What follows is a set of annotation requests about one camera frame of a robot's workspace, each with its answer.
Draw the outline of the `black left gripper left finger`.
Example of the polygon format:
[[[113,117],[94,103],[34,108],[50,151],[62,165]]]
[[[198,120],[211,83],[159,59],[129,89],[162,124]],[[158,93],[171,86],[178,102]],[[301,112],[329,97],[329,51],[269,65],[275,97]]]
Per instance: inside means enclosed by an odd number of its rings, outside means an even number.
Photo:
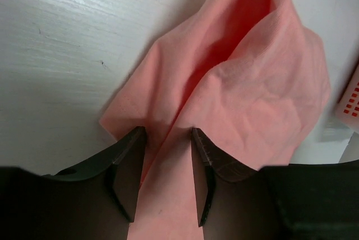
[[[2,239],[126,239],[146,147],[135,127],[118,142],[55,175],[1,168]]]

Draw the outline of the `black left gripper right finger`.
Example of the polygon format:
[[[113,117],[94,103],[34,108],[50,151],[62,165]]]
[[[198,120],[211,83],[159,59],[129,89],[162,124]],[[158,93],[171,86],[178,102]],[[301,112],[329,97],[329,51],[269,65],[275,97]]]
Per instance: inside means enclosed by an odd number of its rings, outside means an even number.
[[[358,161],[254,170],[191,131],[205,239],[357,239]]]

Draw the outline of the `pink t-shirt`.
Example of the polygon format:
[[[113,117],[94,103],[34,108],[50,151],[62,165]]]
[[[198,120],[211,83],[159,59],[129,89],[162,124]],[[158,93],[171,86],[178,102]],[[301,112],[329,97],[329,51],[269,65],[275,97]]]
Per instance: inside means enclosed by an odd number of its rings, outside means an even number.
[[[323,42],[292,0],[206,0],[164,34],[100,124],[148,144],[129,239],[203,239],[190,131],[252,169],[286,165],[330,97]]]

